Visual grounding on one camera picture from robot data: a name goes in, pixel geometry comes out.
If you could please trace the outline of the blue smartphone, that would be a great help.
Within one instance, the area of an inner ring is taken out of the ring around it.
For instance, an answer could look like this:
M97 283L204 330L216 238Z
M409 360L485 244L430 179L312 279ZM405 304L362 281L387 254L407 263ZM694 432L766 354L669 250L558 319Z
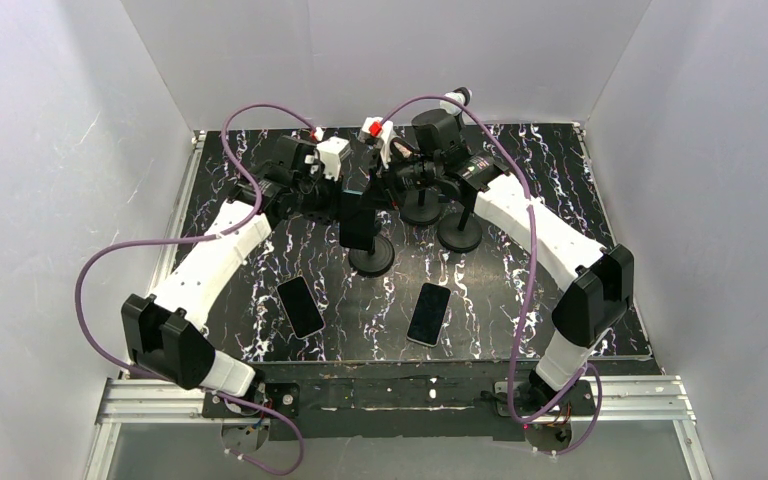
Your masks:
M373 249L378 233L376 211L362 205L362 193L343 190L338 213L339 244L348 249Z

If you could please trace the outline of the black phone stand front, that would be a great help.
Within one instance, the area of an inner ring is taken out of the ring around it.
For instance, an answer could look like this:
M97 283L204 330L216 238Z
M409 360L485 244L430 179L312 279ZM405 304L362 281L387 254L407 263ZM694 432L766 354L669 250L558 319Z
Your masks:
M381 233L382 223L374 221L374 233L369 249L350 249L348 261L353 270L367 278L379 277L387 273L395 260L392 242Z

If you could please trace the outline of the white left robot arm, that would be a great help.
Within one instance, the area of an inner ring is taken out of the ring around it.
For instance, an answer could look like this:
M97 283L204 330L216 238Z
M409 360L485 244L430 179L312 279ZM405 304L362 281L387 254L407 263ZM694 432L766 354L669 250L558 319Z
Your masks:
M145 297L131 295L121 315L132 362L183 389L205 388L242 397L253 367L217 350L204 336L210 310L248 255L274 227L296 214L335 219L348 140L318 143L282 136L271 158L240 180L207 231L174 271Z

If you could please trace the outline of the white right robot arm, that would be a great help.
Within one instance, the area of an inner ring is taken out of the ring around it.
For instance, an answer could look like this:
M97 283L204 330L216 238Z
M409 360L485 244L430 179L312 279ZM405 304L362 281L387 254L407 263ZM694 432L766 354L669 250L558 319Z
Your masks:
M397 207L406 192L431 185L460 202L470 219L501 229L549 272L563 295L552 312L555 332L529 375L528 395L561 398L585 372L597 344L632 307L634 257L578 232L534 198L510 155L473 154L461 137L462 112L438 108L414 119L417 144L396 135L392 121L369 117L362 141L377 161L370 190Z

